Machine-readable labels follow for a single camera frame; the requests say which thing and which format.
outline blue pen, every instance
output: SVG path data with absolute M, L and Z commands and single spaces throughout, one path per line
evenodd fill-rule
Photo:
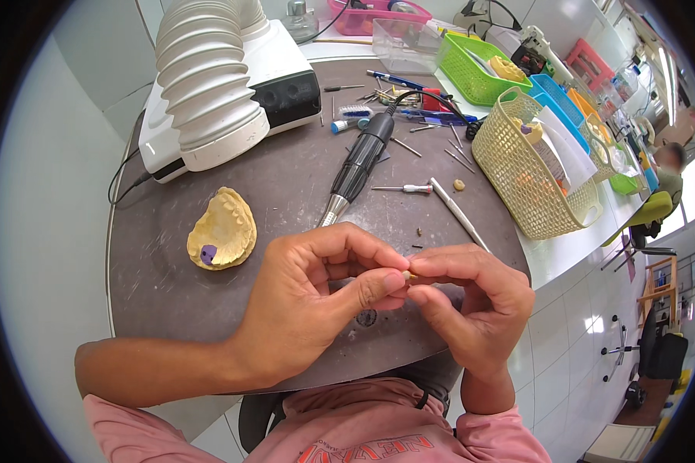
M 411 80 L 403 79 L 401 77 L 392 76 L 391 74 L 380 73 L 377 70 L 368 69 L 365 72 L 371 77 L 378 77 L 379 79 L 381 79 L 383 81 L 387 81 L 387 82 L 390 82 L 392 84 L 399 84 L 402 87 L 414 88 L 415 90 L 424 90 L 425 88 L 428 88 L 426 85 L 418 84 L 417 82 L 412 82 Z M 440 98 L 447 100 L 448 94 L 441 92 Z

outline paper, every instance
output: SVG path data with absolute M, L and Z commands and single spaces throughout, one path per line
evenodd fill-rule
M 551 139 L 556 154 L 561 159 L 566 176 L 569 178 L 571 190 L 569 194 L 584 185 L 587 180 L 597 173 L 597 166 L 594 165 L 587 153 L 582 149 L 575 137 L 566 129 L 559 118 L 547 106 L 534 118 L 543 125 L 543 130 Z

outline dark round work table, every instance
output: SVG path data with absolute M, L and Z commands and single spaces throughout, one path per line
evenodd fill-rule
M 167 184 L 147 181 L 135 188 L 112 213 L 108 253 L 108 291 L 116 336 L 220 341 L 239 325 L 265 247 L 278 236 L 314 228 L 324 212 L 330 187 L 357 129 L 333 135 L 331 97 L 336 106 L 353 105 L 370 93 L 375 79 L 366 69 L 383 70 L 378 60 L 326 61 L 313 64 L 321 86 L 365 84 L 365 88 L 322 94 L 324 127 L 319 120 L 271 136 L 252 150 L 204 172 L 187 172 Z M 413 78 L 438 85 L 435 78 Z M 425 249 L 471 242 L 461 224 L 435 194 L 372 191 L 370 186 L 425 184 L 434 176 L 465 212 L 491 252 L 528 274 L 528 264 L 514 221 L 481 169 L 472 174 L 442 149 L 453 147 L 450 129 L 409 133 L 417 127 L 394 116 L 394 136 L 422 153 L 422 158 L 390 142 L 390 158 L 378 163 L 366 188 L 347 209 L 343 221 L 359 227 L 408 255 Z M 463 138 L 464 153 L 471 143 Z M 135 130 L 138 136 L 139 127 Z M 127 163 L 120 179 L 124 190 L 144 171 L 141 157 Z M 461 179 L 466 188 L 455 192 Z M 220 187 L 236 190 L 250 205 L 257 244 L 237 267 L 209 271 L 196 267 L 186 251 L 188 233 Z M 422 236 L 417 235 L 422 229 Z M 460 301 L 457 287 L 443 288 Z M 268 391 L 296 390 L 349 381 L 407 365 L 443 351 L 445 342 L 429 328 L 411 302 L 399 310 L 358 317 L 337 336 L 304 373 Z

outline white countertop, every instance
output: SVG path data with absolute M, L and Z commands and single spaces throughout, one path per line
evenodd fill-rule
M 369 41 L 372 39 L 371 37 L 346 37 L 332 29 L 325 31 L 320 38 Z M 376 57 L 371 46 L 363 44 L 310 43 L 302 45 L 301 50 L 309 61 Z M 442 70 L 438 69 L 435 77 L 440 81 L 446 93 L 460 95 Z M 456 98 L 456 100 L 459 101 L 460 109 L 464 114 L 478 118 L 489 114 L 491 109 L 486 106 L 472 105 L 463 98 Z M 523 235 L 520 229 L 517 228 L 517 235 L 520 239 L 522 250 L 528 259 L 531 285 L 534 290 L 541 288 L 566 270 L 571 269 L 595 251 L 600 251 L 602 255 L 598 255 L 598 257 L 604 258 L 612 248 L 601 249 L 600 245 L 610 238 L 613 233 L 616 233 L 644 202 L 639 195 L 623 196 L 614 192 L 607 181 L 600 182 L 597 185 L 597 194 L 602 205 L 602 215 L 592 225 L 583 230 L 556 236 L 556 238 L 534 241 Z

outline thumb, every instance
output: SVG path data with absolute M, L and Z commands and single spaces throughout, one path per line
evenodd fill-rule
M 409 288 L 407 296 L 419 306 L 427 323 L 449 346 L 457 346 L 468 338 L 468 320 L 453 307 L 441 290 L 416 284 Z
M 347 316 L 353 317 L 406 284 L 402 272 L 397 269 L 375 268 L 361 273 L 324 301 L 335 310 L 344 311 Z M 401 307 L 402 303 L 403 299 L 394 308 Z

